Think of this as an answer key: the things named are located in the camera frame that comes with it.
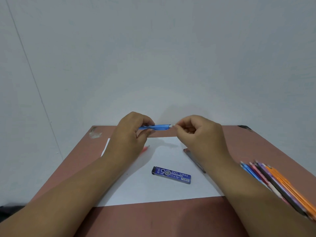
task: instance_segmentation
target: person's right hand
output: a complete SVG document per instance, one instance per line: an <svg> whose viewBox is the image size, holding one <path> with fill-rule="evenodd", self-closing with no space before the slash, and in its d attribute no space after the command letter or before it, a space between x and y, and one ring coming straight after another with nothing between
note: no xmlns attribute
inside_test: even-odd
<svg viewBox="0 0 316 237"><path fill-rule="evenodd" d="M192 115L181 119L174 127L178 139L189 148L202 167L232 160L220 124Z"/></svg>

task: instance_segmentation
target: skin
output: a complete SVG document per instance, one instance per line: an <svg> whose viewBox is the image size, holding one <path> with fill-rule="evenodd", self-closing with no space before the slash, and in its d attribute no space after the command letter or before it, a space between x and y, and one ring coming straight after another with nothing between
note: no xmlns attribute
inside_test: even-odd
<svg viewBox="0 0 316 237"><path fill-rule="evenodd" d="M3 236L73 236L90 209L139 156L154 125L131 112L104 155L0 223ZM180 120L177 137L223 191L250 236L314 236L316 226L281 201L231 158L222 126L201 116Z"/></svg>

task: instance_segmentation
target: sheet of paper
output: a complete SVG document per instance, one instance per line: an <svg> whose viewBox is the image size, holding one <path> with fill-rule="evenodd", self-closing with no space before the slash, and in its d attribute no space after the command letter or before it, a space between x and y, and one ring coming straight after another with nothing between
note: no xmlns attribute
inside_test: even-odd
<svg viewBox="0 0 316 237"><path fill-rule="evenodd" d="M117 180L97 206L223 195L212 179L183 152L186 147L177 137L148 138L145 145L150 145L148 150ZM152 175L154 166L189 174L191 184Z"/></svg>

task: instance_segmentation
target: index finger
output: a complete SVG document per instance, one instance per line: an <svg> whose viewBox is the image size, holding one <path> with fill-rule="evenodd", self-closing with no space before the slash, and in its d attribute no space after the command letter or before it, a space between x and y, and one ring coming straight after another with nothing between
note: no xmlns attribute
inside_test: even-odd
<svg viewBox="0 0 316 237"><path fill-rule="evenodd" d="M138 131L139 127L142 125L155 125L155 122L149 116L142 115L140 113L135 114L135 122L133 125L135 132Z"/></svg>
<svg viewBox="0 0 316 237"><path fill-rule="evenodd" d="M202 116L191 115L179 120L176 125L179 125L182 128L195 127L195 129L198 129L202 126L205 120L206 119Z"/></svg>

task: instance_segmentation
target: table top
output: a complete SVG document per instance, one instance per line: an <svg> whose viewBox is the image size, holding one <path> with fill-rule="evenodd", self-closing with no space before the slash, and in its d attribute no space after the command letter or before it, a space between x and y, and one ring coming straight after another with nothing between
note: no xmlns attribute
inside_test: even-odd
<svg viewBox="0 0 316 237"><path fill-rule="evenodd" d="M93 126L34 196L38 198L97 158L116 126ZM254 159L277 168L311 203L316 205L316 177L257 133L223 126L235 161ZM151 137L176 136L173 128ZM225 197L208 197L93 208L76 236L247 236Z"/></svg>

